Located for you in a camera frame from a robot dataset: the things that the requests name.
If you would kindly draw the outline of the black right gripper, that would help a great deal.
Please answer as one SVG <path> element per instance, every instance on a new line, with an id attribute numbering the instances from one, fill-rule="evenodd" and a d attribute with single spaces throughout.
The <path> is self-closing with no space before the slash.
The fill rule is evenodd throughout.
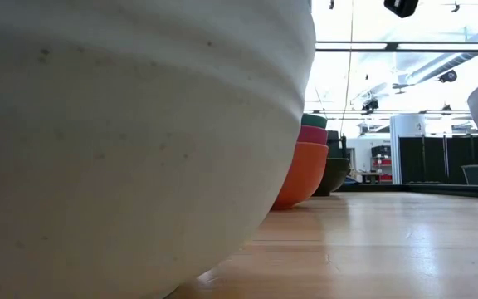
<path id="1" fill-rule="evenodd" d="M 419 0 L 384 0 L 386 9 L 400 18 L 410 17 L 417 9 Z"/>

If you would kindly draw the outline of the teal bowl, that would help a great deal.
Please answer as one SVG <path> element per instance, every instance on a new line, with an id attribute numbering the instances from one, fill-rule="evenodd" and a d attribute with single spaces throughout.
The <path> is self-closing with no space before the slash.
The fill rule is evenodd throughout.
<path id="1" fill-rule="evenodd" d="M 327 125 L 327 119 L 319 115 L 303 114 L 301 117 L 301 124 L 319 127 L 322 130 L 325 130 Z"/>

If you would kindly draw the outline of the pink bowl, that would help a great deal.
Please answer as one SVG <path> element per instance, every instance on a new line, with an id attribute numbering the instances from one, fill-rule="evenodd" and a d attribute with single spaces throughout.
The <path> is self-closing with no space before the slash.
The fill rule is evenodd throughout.
<path id="1" fill-rule="evenodd" d="M 298 142 L 315 143 L 326 145 L 328 139 L 328 131 L 317 126 L 302 125 L 298 135 Z"/>

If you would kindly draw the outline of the dark grey bowl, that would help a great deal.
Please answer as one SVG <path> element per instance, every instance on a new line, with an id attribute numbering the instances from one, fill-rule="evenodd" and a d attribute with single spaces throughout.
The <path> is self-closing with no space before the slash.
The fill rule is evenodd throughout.
<path id="1" fill-rule="evenodd" d="M 349 173 L 350 163 L 348 159 L 328 158 L 324 169 L 323 178 L 319 187 L 313 193 L 314 197 L 329 196 L 344 184 Z"/>

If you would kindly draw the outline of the orange bowl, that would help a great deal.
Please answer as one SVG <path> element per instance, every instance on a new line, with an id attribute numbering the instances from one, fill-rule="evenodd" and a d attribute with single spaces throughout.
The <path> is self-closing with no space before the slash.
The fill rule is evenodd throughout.
<path id="1" fill-rule="evenodd" d="M 328 153 L 327 145 L 297 142 L 285 182 L 271 209 L 293 208 L 309 199 L 323 178 Z"/>

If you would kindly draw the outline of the black ceiling light beam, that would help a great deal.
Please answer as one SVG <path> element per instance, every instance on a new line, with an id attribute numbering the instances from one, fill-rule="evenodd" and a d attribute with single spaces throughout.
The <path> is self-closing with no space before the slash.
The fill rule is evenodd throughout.
<path id="1" fill-rule="evenodd" d="M 316 42 L 317 52 L 478 53 L 478 42 Z"/>

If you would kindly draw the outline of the white pillar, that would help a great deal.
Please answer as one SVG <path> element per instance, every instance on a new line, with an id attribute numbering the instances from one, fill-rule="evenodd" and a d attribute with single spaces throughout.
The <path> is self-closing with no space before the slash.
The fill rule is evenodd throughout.
<path id="1" fill-rule="evenodd" d="M 402 184 L 400 138 L 422 137 L 425 135 L 425 116 L 421 114 L 391 116 L 389 127 L 393 184 Z"/>

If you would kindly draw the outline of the black equipment box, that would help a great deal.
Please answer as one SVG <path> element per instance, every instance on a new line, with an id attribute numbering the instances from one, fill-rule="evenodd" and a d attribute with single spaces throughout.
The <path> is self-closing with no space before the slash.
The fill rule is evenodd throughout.
<path id="1" fill-rule="evenodd" d="M 327 146 L 329 147 L 329 158 L 348 158 L 347 139 L 345 135 L 339 135 L 336 130 L 328 130 Z"/>

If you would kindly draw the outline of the shelf with red bins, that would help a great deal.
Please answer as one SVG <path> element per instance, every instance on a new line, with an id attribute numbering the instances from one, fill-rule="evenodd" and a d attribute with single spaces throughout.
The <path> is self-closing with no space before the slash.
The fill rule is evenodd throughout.
<path id="1" fill-rule="evenodd" d="M 378 145 L 371 148 L 371 172 L 376 174 L 378 184 L 391 184 L 392 156 L 389 145 Z"/>

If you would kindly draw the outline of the small background desk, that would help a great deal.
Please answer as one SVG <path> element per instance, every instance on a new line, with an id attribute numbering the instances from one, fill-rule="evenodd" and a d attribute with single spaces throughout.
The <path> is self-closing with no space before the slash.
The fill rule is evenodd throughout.
<path id="1" fill-rule="evenodd" d="M 381 173 L 378 172 L 356 172 L 356 178 L 360 179 L 361 184 L 379 184 Z"/>

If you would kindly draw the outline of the grey ceiling duct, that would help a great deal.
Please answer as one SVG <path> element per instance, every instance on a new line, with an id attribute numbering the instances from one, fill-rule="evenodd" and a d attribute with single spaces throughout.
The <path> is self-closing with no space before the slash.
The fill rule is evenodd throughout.
<path id="1" fill-rule="evenodd" d="M 470 37 L 468 42 L 478 42 L 478 33 Z M 433 77 L 439 76 L 456 66 L 465 63 L 478 56 L 478 52 L 462 51 L 460 53 L 446 53 L 438 56 L 426 65 L 406 76 L 405 83 L 408 85 L 419 84 Z"/>

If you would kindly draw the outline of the black ceiling rail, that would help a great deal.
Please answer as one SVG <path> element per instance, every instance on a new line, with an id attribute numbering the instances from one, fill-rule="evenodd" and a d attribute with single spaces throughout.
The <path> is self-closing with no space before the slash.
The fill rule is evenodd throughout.
<path id="1" fill-rule="evenodd" d="M 305 114 L 319 115 L 327 120 L 386 120 L 396 115 L 424 115 L 427 118 L 471 115 L 468 110 L 306 110 Z"/>

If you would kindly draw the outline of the black partition wall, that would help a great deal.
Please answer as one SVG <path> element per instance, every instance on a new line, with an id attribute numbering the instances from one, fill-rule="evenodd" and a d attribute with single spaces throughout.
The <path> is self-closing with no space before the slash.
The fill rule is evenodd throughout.
<path id="1" fill-rule="evenodd" d="M 466 184 L 463 168 L 478 165 L 478 137 L 400 137 L 402 184 Z"/>

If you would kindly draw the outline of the black aluminium table frame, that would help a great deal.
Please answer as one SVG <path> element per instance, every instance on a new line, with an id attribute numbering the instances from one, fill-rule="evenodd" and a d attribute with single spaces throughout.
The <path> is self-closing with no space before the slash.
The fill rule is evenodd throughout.
<path id="1" fill-rule="evenodd" d="M 336 192 L 402 192 L 421 194 L 440 194 L 478 198 L 478 185 L 462 184 L 360 184 L 343 185 Z"/>

